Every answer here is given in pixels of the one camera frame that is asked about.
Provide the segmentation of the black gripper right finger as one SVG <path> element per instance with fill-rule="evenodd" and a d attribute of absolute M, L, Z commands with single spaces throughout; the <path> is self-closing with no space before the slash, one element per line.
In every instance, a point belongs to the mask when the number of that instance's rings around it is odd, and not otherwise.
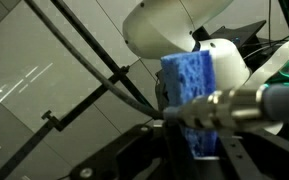
<path fill-rule="evenodd" d="M 265 130 L 218 133 L 224 180 L 289 180 L 289 141 Z"/>

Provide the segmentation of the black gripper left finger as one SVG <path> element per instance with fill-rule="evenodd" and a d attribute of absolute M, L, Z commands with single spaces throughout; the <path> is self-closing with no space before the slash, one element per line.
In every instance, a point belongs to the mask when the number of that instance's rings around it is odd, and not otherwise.
<path fill-rule="evenodd" d="M 135 125 L 76 165 L 70 180 L 191 180 L 191 156 L 180 127 Z"/>

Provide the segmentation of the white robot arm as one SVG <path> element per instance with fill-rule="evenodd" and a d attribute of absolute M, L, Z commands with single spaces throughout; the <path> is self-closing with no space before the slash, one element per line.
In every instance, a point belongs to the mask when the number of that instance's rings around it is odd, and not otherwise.
<path fill-rule="evenodd" d="M 289 123 L 289 83 L 270 78 L 289 64 L 289 40 L 256 71 L 233 41 L 198 34 L 233 0 L 142 0 L 123 22 L 128 48 L 158 59 L 168 105 L 75 166 L 71 180 L 289 180 L 289 141 L 268 127 Z"/>

